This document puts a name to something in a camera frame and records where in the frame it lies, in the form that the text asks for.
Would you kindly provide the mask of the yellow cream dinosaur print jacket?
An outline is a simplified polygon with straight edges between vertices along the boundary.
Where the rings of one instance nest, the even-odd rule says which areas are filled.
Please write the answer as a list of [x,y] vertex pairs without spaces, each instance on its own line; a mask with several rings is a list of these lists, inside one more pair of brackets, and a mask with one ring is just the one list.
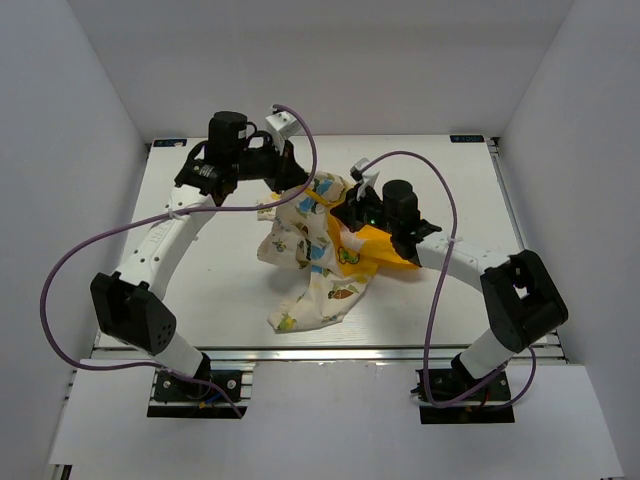
[[275,332],[338,324],[380,268],[417,268],[395,252],[388,233],[370,226],[352,233],[330,213],[346,199],[351,187],[338,175],[318,172],[310,187],[295,199],[258,211],[257,219],[269,221],[271,231],[259,245],[257,258],[309,273],[306,290],[295,299],[283,300],[269,315]]

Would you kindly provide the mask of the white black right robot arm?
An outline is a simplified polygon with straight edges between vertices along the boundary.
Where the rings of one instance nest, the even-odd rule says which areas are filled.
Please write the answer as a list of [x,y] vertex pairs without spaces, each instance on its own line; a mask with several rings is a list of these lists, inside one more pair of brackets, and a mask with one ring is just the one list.
[[402,259],[483,295],[489,328],[451,362],[452,388],[463,398],[477,397],[492,374],[568,320],[567,306],[537,253],[506,255],[445,234],[421,216],[407,181],[389,181],[380,193],[356,185],[331,213],[353,233],[366,227],[388,233]]

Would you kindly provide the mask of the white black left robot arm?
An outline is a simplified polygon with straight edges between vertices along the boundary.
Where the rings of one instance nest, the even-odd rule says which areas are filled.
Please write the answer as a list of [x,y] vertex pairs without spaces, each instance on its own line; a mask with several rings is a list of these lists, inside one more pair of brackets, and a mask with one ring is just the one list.
[[306,126],[276,106],[258,129],[246,115],[220,111],[207,139],[187,154],[163,215],[111,274],[99,273],[90,292],[100,331],[145,353],[169,371],[188,398],[212,391],[210,359],[177,333],[164,304],[169,282],[200,230],[241,181],[262,180],[276,193],[303,191],[313,176],[296,161],[292,135]]

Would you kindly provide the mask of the blue left corner label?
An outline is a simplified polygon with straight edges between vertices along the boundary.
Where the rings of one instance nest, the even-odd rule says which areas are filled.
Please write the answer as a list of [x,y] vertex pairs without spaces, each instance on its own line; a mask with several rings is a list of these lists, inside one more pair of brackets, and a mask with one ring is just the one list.
[[170,139],[155,139],[153,141],[153,148],[175,148],[184,147],[187,144],[186,139],[170,138]]

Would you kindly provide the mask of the aluminium front table rail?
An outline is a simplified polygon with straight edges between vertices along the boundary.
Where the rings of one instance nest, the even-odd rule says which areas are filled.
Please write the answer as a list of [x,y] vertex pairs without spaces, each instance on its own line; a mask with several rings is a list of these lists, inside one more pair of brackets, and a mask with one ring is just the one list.
[[[538,360],[566,363],[559,345],[535,346]],[[433,348],[430,360],[449,361],[461,352],[460,348]],[[417,361],[423,358],[422,348],[275,348],[275,349],[208,349],[213,361],[340,361],[340,360],[400,360]],[[144,360],[141,352],[129,348],[101,347],[93,350],[92,359]]]

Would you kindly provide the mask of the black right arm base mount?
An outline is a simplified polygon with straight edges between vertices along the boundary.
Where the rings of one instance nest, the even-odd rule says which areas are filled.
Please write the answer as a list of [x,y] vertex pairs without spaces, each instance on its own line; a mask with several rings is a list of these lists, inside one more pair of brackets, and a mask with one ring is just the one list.
[[[513,407],[503,407],[503,404],[508,403],[512,398],[505,373],[500,373],[488,385],[465,400],[442,409],[435,408],[426,396],[423,370],[417,369],[416,376],[416,386],[410,391],[410,395],[418,403],[422,425],[484,425],[515,422]],[[468,389],[452,369],[432,369],[428,376],[431,393],[436,402],[450,401]]]

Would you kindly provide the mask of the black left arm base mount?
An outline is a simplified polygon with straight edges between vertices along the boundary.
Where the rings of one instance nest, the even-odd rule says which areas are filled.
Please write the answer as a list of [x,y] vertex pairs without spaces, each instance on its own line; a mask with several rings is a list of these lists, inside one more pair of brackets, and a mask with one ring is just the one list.
[[220,390],[178,380],[166,371],[154,374],[148,418],[239,420],[252,394],[253,368],[248,364],[214,363],[209,382]]

